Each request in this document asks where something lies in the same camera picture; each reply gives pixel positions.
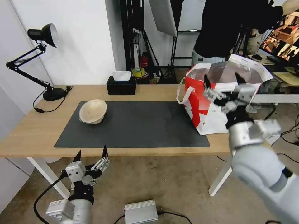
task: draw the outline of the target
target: shopping bag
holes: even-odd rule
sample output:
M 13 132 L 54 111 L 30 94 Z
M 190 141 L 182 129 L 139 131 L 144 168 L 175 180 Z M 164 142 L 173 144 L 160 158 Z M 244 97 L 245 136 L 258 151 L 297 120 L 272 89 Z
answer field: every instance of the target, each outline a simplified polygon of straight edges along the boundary
M 177 89 L 177 102 L 184 104 L 199 134 L 228 132 L 225 127 L 227 118 L 221 111 L 221 107 L 203 96 L 204 75 L 207 74 L 212 89 L 218 92 L 232 92 L 237 85 L 236 72 L 245 79 L 246 83 L 255 86 L 256 92 L 261 83 L 273 78 L 263 65 L 232 54 L 227 62 L 195 64 L 181 80 Z M 180 101 L 178 97 L 183 80 L 185 80 L 185 95 Z

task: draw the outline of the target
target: black tissue box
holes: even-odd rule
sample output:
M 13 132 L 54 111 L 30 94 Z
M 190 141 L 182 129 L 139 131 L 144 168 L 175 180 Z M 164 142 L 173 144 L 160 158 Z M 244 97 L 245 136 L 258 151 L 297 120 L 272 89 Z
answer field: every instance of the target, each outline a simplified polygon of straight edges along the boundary
M 135 95 L 136 77 L 131 76 L 128 81 L 114 81 L 110 76 L 107 81 L 107 90 L 109 95 Z

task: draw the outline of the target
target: lamp base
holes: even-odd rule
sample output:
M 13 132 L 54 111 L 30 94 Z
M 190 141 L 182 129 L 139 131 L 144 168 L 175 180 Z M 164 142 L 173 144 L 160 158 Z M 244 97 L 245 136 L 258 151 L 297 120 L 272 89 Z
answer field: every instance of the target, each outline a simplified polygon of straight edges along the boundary
M 45 101 L 55 101 L 65 97 L 65 90 L 61 88 L 49 89 L 43 94 Z

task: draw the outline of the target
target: black desk lamp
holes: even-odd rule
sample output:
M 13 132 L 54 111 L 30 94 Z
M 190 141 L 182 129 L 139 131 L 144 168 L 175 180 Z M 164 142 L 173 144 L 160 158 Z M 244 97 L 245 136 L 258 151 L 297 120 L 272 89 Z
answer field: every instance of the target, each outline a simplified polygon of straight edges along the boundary
M 22 65 L 26 64 L 27 62 L 31 61 L 32 59 L 35 59 L 36 57 L 38 57 L 41 54 L 46 52 L 46 45 L 43 44 L 42 41 L 45 41 L 47 44 L 51 45 L 52 47 L 57 47 L 58 34 L 57 34 L 57 30 L 56 30 L 54 24 L 53 23 L 47 24 L 41 30 L 29 29 L 27 34 L 30 39 L 35 40 L 36 43 L 39 45 L 36 46 L 31 51 L 16 58 L 15 60 L 13 60 L 11 62 L 7 62 L 6 66 L 9 69 L 32 80 L 33 82 L 45 87 L 46 91 L 43 94 L 43 98 L 46 101 L 55 101 L 55 100 L 59 100 L 59 99 L 65 97 L 67 93 L 64 89 L 53 88 L 50 85 L 50 83 L 45 83 L 45 82 L 39 80 L 38 78 L 34 78 L 33 76 L 31 76 L 31 75 L 27 74 L 26 72 L 19 69 Z M 41 52 L 32 56 L 31 58 L 22 59 L 23 57 L 27 56 L 28 54 L 30 54 L 36 50 L 40 50 Z

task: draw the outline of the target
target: table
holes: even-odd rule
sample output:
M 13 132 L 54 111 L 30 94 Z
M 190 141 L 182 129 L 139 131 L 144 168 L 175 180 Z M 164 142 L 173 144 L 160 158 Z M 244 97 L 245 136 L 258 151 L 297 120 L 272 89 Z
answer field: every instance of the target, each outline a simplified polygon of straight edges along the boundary
M 55 148 L 54 145 L 81 101 L 102 99 L 105 101 L 176 101 L 178 85 L 137 85 L 135 95 L 108 95 L 106 85 L 74 85 L 63 104 L 51 113 L 40 114 L 32 110 L 19 125 L 0 143 L 0 157 L 27 157 L 37 170 L 50 182 L 56 174 L 44 157 L 74 157 L 78 148 Z M 41 100 L 37 107 L 44 110 L 55 108 L 61 100 Z M 108 148 L 109 156 L 182 156 L 229 153 L 228 133 L 208 135 L 210 147 L 202 148 Z M 82 148 L 82 156 L 101 156 L 102 148 Z M 231 173 L 230 163 L 216 178 L 210 195 L 217 190 Z M 55 189 L 68 198 L 68 189 L 59 182 Z
M 261 64 L 271 65 L 274 63 L 266 58 L 266 56 L 261 55 L 263 58 L 259 62 Z M 273 78 L 278 82 L 282 83 L 284 87 L 286 86 L 297 86 L 292 85 L 288 82 L 294 83 L 294 81 L 299 82 L 299 78 L 289 72 L 274 72 Z M 253 103 L 299 103 L 299 94 L 256 94 Z

